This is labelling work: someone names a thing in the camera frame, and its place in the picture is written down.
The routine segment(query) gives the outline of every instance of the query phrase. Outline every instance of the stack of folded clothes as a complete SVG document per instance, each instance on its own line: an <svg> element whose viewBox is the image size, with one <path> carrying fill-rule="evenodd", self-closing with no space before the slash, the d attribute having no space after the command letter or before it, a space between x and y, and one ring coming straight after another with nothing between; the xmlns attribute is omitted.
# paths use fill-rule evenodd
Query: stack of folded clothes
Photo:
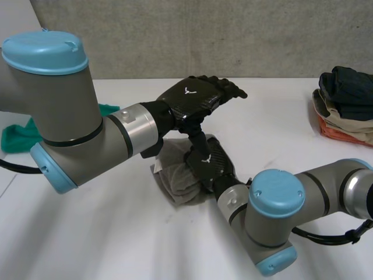
<svg viewBox="0 0 373 280"><path fill-rule="evenodd" d="M373 146L373 75L336 66L312 94L321 134Z"/></svg>

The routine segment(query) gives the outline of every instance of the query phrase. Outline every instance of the beige cloth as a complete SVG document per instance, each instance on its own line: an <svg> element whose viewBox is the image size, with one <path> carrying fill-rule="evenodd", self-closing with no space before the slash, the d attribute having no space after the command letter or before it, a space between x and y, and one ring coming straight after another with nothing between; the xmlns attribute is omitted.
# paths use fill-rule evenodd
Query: beige cloth
<svg viewBox="0 0 373 280"><path fill-rule="evenodd" d="M328 101L320 89L313 92L312 101L315 111L325 120L327 127L373 145L373 120L356 121L341 118L334 103Z"/></svg>

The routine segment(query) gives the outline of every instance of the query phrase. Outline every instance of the green cloth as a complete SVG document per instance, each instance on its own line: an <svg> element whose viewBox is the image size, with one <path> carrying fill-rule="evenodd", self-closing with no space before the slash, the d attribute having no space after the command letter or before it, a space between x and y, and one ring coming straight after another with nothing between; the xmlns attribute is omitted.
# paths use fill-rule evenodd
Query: green cloth
<svg viewBox="0 0 373 280"><path fill-rule="evenodd" d="M98 105L102 116L118 111L118 106ZM2 131L1 149L5 153L29 152L32 146L42 141L34 120L31 118L25 127L13 124Z"/></svg>

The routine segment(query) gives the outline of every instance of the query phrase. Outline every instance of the gray wall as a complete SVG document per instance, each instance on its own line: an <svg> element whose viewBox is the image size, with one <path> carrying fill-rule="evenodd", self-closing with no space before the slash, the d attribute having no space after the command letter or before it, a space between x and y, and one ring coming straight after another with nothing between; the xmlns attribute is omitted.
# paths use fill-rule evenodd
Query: gray wall
<svg viewBox="0 0 373 280"><path fill-rule="evenodd" d="M31 0L80 36L94 78L373 73L372 0Z"/></svg>
<svg viewBox="0 0 373 280"><path fill-rule="evenodd" d="M0 0L0 53L1 43L7 37L34 30L40 30L40 24L29 0ZM25 125L29 118L28 115L0 112L0 138L4 128L12 124ZM0 149L0 159L4 157Z"/></svg>

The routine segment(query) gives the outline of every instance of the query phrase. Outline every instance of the gray cloth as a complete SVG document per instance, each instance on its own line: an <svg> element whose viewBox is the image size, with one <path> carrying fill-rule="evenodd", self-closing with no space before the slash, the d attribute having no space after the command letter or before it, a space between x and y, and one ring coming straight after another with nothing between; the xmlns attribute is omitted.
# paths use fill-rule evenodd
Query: gray cloth
<svg viewBox="0 0 373 280"><path fill-rule="evenodd" d="M156 164L151 167L158 186L174 205L198 204L205 201L208 196L202 184L184 162L184 155L190 150L191 145L188 138L165 139L162 150L156 157Z"/></svg>

